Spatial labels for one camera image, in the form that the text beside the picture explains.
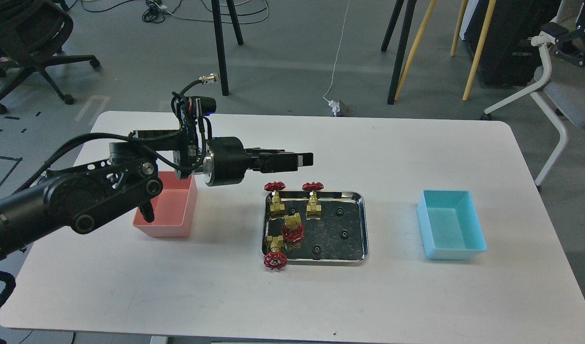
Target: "red handwheel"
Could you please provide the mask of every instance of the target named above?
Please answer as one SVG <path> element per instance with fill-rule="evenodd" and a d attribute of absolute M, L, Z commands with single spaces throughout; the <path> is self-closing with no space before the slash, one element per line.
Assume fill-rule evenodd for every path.
<path fill-rule="evenodd" d="M 269 252 L 265 255 L 263 263 L 265 263 L 266 268 L 280 270 L 288 263 L 288 257 L 281 252 Z"/>
<path fill-rule="evenodd" d="M 286 185 L 284 185 L 284 183 L 282 182 L 272 182 L 272 183 L 266 183 L 265 184 L 265 191 L 280 191 L 283 190 L 284 187 L 286 187 Z"/>
<path fill-rule="evenodd" d="M 286 225 L 282 226 L 282 237 L 284 237 L 284 240 L 288 241 L 288 242 L 297 242 L 297 241 L 301 241 L 303 240 L 303 237 L 305 236 L 305 227 L 303 227 L 303 225 L 299 225 L 297 226 L 296 229 L 290 230 L 288 228 L 286 228 Z"/>
<path fill-rule="evenodd" d="M 324 189 L 325 186 L 321 182 L 304 183 L 303 191 L 318 191 Z"/>

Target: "gate valve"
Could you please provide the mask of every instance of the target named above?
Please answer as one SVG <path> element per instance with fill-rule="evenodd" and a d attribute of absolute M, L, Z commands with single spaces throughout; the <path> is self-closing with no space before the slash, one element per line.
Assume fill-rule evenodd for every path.
<path fill-rule="evenodd" d="M 278 194 L 278 191 L 284 189 L 284 187 L 286 187 L 286 185 L 282 182 L 265 184 L 265 191 L 271 192 L 271 203 L 269 204 L 269 215 L 271 217 L 281 217 L 284 215 L 284 204 Z"/>
<path fill-rule="evenodd" d="M 284 225 L 282 226 L 282 237 L 286 242 L 299 242 L 305 235 L 305 227 L 301 224 L 301 214 L 284 215 Z"/>
<path fill-rule="evenodd" d="M 320 219 L 320 215 L 323 212 L 323 206 L 318 202 L 317 191 L 324 189 L 325 186 L 321 182 L 304 183 L 303 191 L 310 192 L 310 198 L 308 199 L 307 205 L 305 206 L 305 217 L 308 219 Z"/>
<path fill-rule="evenodd" d="M 288 263 L 288 257 L 282 253 L 282 247 L 284 246 L 284 238 L 280 236 L 268 236 L 267 244 L 269 245 L 270 252 L 265 255 L 262 262 L 266 268 L 271 270 L 280 270 L 284 268 Z"/>

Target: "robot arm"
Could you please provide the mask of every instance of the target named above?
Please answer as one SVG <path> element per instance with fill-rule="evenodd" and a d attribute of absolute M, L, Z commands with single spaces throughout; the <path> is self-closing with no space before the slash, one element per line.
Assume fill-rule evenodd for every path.
<path fill-rule="evenodd" d="M 180 94 L 174 93 L 172 109 L 179 129 L 134 131 L 128 137 L 102 134 L 125 142 L 109 144 L 108 159 L 49 171 L 35 186 L 28 187 L 34 182 L 32 178 L 15 194 L 0 200 L 0 259 L 63 226 L 80 234 L 90 233 L 134 207 L 152 222 L 150 200 L 163 190 L 157 159 L 172 166 L 179 179 L 205 175 L 209 186 L 240 183 L 246 170 L 296 171 L 299 166 L 314 163 L 312 153 L 245 149 L 236 137 L 212 137 L 206 116 L 216 110 L 216 101 L 184 96 L 192 85 L 214 81 L 216 76 L 207 78 L 194 81 Z M 78 146 L 84 141 L 71 142 Z M 64 145 L 60 150 L 71 148 Z M 157 151 L 173 151 L 174 161 L 167 161 Z M 49 165 L 42 166 L 37 175 Z"/>

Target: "metal tray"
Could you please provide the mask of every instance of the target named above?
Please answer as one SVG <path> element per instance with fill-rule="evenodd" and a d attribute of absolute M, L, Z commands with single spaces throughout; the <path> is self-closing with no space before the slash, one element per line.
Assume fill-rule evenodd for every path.
<path fill-rule="evenodd" d="M 322 205 L 319 220 L 305 217 L 305 205 L 310 196 L 306 191 L 279 191 L 286 206 L 286 215 L 301 214 L 305 237 L 299 248 L 282 252 L 290 264 L 360 264 L 369 255 L 365 201 L 356 192 L 318 191 Z M 262 235 L 262 252 L 269 252 L 267 237 L 282 235 L 283 218 L 271 218 L 271 193 L 265 199 L 265 217 Z"/>

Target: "black table leg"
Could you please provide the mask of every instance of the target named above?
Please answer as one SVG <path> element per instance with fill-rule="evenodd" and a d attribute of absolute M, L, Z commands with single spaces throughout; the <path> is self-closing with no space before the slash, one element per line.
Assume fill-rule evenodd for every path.
<path fill-rule="evenodd" d="M 401 29 L 401 38 L 399 39 L 399 47 L 397 48 L 397 59 L 395 60 L 395 68 L 392 71 L 392 79 L 390 80 L 390 89 L 388 90 L 387 103 L 389 105 L 395 104 L 395 92 L 399 85 L 399 78 L 401 77 L 401 67 L 405 57 L 405 50 L 407 48 L 407 41 L 409 38 L 409 28 L 413 19 L 413 10 L 417 0 L 408 0 L 408 6 L 405 9 L 405 17 L 403 18 L 403 27 Z"/>
<path fill-rule="evenodd" d="M 233 24 L 233 30 L 235 31 L 235 38 L 238 39 L 238 45 L 244 44 L 244 37 L 242 37 L 242 30 L 239 28 L 238 13 L 235 10 L 235 4 L 233 0 L 227 0 L 227 7 L 229 8 L 229 14 L 231 15 L 231 22 Z"/>
<path fill-rule="evenodd" d="M 399 18 L 399 15 L 401 14 L 402 7 L 403 0 L 397 0 L 397 4 L 395 4 L 395 9 L 392 10 L 392 15 L 390 17 L 390 22 L 388 23 L 388 28 L 386 29 L 386 35 L 384 36 L 384 40 L 382 41 L 383 52 L 385 52 L 388 49 L 388 44 L 390 43 L 392 33 L 395 30 L 395 25 L 397 25 L 397 20 Z"/>
<path fill-rule="evenodd" d="M 229 81 L 227 80 L 227 61 L 225 59 L 225 41 L 222 38 L 222 20 L 220 19 L 220 2 L 212 0 L 212 15 L 214 17 L 214 34 L 216 35 L 216 52 L 218 52 L 218 70 L 222 95 L 229 95 Z"/>

